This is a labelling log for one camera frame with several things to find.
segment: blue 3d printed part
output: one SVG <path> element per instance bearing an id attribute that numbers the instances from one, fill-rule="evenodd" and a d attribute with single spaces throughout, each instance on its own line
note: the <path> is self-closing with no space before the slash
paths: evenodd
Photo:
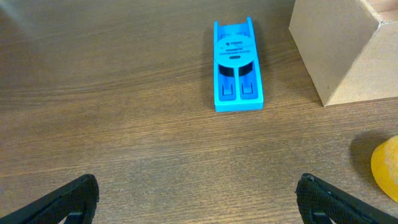
<path id="1" fill-rule="evenodd" d="M 261 110 L 261 72 L 252 20 L 214 23 L 214 100 L 217 112 Z"/>

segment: yellow ball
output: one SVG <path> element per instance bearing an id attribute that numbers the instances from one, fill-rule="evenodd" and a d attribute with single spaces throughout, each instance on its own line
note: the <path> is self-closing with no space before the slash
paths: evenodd
<path id="1" fill-rule="evenodd" d="M 398 136 L 376 148 L 371 165 L 377 184 L 390 198 L 398 202 Z"/>

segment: brown wooden surface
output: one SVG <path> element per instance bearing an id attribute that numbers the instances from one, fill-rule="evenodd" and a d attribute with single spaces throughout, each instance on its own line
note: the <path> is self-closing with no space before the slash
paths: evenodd
<path id="1" fill-rule="evenodd" d="M 85 173 L 95 223 L 300 223 L 311 172 L 398 216 L 373 149 L 398 99 L 321 106 L 293 0 L 0 1 L 0 216 Z M 213 23 L 252 16 L 262 111 L 215 113 Z"/>

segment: beige box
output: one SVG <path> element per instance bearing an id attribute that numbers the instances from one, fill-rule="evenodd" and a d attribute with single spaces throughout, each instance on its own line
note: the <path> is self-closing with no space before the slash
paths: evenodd
<path id="1" fill-rule="evenodd" d="M 398 96 L 398 0 L 296 0 L 289 29 L 323 105 Z"/>

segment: wood grain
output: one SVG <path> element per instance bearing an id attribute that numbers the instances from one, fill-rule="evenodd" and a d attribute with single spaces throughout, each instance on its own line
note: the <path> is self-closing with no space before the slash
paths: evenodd
<path id="1" fill-rule="evenodd" d="M 398 99 L 321 106 L 293 0 L 0 1 L 0 216 L 85 173 L 95 223 L 300 223 L 311 172 L 398 216 L 370 155 Z M 213 23 L 255 21 L 265 108 L 213 106 Z"/>

